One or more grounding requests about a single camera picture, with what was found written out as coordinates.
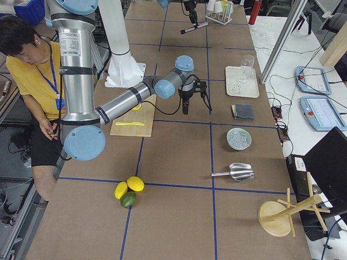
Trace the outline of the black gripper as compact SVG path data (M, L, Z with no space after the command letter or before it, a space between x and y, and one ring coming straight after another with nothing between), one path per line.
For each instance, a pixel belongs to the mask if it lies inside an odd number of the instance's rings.
M180 98L182 99L183 114L189 114L189 100L195 93L200 93L204 104L207 106L208 94L206 82L200 80L196 75L189 75L186 83L180 88Z
M196 8L196 1L195 0L182 0L181 1L181 7L185 8L183 11L183 14L185 16L189 16L190 22L193 25L198 25L198 18L197 18L197 12L195 11Z

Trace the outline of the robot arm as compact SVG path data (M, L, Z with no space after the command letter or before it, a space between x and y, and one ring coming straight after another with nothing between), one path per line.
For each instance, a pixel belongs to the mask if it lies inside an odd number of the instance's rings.
M183 14L188 16L193 25L198 26L197 12L195 10L197 4L208 4L209 0L157 0L162 8L167 8L170 3L180 3Z
M183 113L195 93L206 97L207 85L194 74L190 56L176 58L167 75L145 76L145 64L132 57L120 1L46 1L46 23L59 33L66 112L62 118L61 140L73 159L96 158L105 148L103 125L122 116L153 94L168 99L180 96ZM99 11L108 40L111 63L108 83L125 91L108 103L94 105L92 32L94 13Z

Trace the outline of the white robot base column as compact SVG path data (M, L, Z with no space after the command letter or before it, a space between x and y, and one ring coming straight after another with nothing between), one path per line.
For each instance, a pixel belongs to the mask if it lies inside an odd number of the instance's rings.
M98 7L111 50L106 86L133 87L143 80L145 64L131 55L121 1L100 0Z

